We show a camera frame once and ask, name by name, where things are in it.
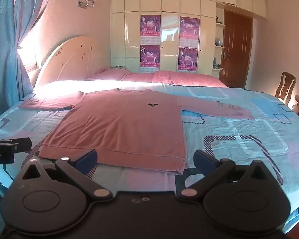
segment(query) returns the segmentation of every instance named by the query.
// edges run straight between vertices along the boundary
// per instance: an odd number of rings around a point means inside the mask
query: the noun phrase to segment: door handle
[[[227,56],[230,56],[230,54],[227,54],[226,51],[224,51],[224,56],[223,56],[223,58],[226,59]]]

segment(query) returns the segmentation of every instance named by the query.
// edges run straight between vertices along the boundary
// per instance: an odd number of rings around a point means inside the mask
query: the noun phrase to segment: pink sweatshirt
[[[79,156],[95,149],[98,163],[182,174],[187,158],[181,111],[254,119],[238,106],[151,90],[120,89],[25,101],[21,108],[72,107],[46,138],[39,156]]]

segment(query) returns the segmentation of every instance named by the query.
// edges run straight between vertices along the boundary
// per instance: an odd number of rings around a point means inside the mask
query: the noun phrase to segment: window
[[[33,32],[30,31],[28,35],[21,42],[18,54],[21,57],[23,65],[27,72],[37,68],[37,60],[35,57]]]

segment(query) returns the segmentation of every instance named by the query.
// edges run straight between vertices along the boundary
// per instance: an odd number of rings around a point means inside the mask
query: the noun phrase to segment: sweatshirt sleeve
[[[235,105],[186,96],[177,96],[176,100],[181,111],[186,110],[203,115],[230,119],[255,119],[250,110]]]
[[[74,107],[85,95],[85,93],[77,92],[66,96],[34,98],[24,101],[19,108],[33,110],[62,110]]]

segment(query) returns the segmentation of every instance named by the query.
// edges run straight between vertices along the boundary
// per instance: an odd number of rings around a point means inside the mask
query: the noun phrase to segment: sunlight
[[[21,42],[20,48],[18,49],[18,54],[22,60],[23,65],[36,64],[35,50],[34,50],[34,39],[32,31]]]
[[[35,89],[36,97],[51,98],[65,96],[76,92],[96,92],[112,90],[115,88],[126,90],[142,90],[147,87],[160,86],[161,83],[95,80],[95,81],[55,81]]]

